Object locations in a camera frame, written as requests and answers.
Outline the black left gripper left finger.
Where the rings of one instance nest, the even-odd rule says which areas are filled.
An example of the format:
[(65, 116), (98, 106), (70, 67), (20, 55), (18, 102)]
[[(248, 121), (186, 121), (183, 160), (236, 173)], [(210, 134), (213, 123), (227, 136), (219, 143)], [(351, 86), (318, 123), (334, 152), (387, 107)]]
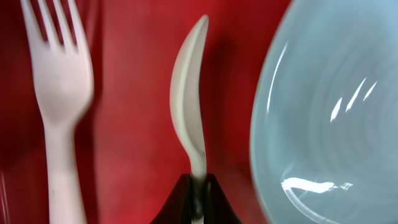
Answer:
[(182, 174), (150, 224), (191, 224), (193, 188), (190, 174)]

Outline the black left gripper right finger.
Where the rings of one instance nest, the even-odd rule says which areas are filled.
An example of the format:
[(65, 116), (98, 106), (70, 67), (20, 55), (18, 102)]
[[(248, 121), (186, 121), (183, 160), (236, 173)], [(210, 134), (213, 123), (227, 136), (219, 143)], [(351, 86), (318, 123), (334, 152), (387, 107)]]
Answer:
[(242, 224), (214, 174), (205, 179), (203, 206), (204, 224)]

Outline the white plastic spoon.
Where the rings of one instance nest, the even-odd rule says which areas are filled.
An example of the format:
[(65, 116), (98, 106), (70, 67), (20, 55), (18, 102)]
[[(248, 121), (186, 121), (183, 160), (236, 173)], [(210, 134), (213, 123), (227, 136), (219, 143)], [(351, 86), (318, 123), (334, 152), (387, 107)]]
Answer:
[(186, 36), (175, 60), (170, 83), (170, 113), (174, 130), (190, 160), (193, 179), (192, 223), (204, 223), (203, 186), (206, 150), (200, 111), (200, 69), (209, 18), (205, 14)]

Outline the light blue plate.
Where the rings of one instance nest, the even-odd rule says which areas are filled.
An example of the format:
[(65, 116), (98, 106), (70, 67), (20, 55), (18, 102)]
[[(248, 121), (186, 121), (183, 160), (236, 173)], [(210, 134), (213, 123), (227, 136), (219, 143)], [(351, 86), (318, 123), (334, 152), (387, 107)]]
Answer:
[(397, 222), (397, 1), (292, 1), (250, 129), (269, 223)]

